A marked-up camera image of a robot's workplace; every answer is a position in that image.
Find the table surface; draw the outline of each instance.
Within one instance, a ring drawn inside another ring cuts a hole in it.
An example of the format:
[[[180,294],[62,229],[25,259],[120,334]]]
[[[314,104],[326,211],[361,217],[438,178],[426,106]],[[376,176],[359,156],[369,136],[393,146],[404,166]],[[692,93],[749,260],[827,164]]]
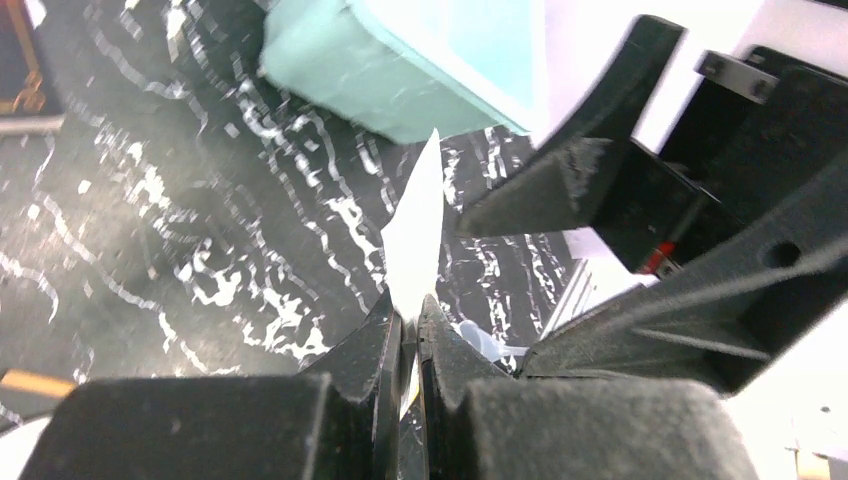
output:
[[[68,112],[55,135],[0,139],[0,368],[78,382],[290,374],[358,326],[382,288],[380,229],[423,146],[258,78],[259,3],[44,6],[37,34]],[[451,233],[529,142],[492,128],[442,150],[445,312],[529,345],[572,269],[564,237]],[[0,392],[0,429],[53,406]],[[417,415],[405,458],[420,457]]]

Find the screw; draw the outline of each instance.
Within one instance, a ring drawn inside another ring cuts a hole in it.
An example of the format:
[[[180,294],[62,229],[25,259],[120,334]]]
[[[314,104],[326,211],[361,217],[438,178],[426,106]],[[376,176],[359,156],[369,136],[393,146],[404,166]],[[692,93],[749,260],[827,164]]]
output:
[[[704,73],[709,77],[717,77],[722,71],[724,71],[724,62],[721,60],[716,60],[704,67]]]
[[[751,86],[751,95],[757,98],[763,98],[771,92],[771,85],[765,80],[758,80]]]

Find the black 3d-printed part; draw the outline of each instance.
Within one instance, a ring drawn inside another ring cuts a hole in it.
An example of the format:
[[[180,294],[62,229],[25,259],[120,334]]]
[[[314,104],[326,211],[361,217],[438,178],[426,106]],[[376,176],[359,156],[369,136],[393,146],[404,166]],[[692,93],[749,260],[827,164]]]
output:
[[[521,376],[691,378],[737,392],[845,298],[845,185],[848,150],[681,272],[535,344]]]
[[[59,406],[21,479],[363,478],[353,416],[329,375],[97,381]]]
[[[660,18],[639,17],[580,108],[521,171],[459,217],[457,235],[490,237],[588,225],[618,174],[633,128],[683,32]]]
[[[592,228],[622,265],[635,272],[703,196],[686,177],[631,141]]]
[[[757,478],[717,395],[695,382],[476,381],[453,418],[473,435],[444,478]]]
[[[403,321],[383,292],[365,322],[326,355],[298,375],[328,373],[333,386],[355,415],[350,428],[367,433],[366,463],[374,478],[397,477],[398,422],[405,381],[401,379],[400,345]]]
[[[421,404],[426,423],[428,475],[446,479],[452,462],[463,453],[470,430],[453,420],[469,382],[478,379],[507,378],[450,326],[436,299],[428,296],[419,319],[419,372]]]

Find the mounting hole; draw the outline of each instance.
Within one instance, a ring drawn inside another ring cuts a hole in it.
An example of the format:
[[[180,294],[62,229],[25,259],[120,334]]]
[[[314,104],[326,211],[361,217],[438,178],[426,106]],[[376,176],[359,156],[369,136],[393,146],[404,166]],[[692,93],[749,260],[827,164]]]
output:
[[[763,254],[763,265],[769,268],[789,268],[801,258],[801,249],[790,242],[778,243]]]

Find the wooden stick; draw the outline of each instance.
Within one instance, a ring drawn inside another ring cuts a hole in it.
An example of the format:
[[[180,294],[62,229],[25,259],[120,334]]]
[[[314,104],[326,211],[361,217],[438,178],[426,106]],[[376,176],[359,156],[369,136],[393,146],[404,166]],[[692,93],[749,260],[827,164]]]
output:
[[[0,378],[0,387],[45,397],[65,398],[77,388],[77,384],[59,378],[10,369]]]

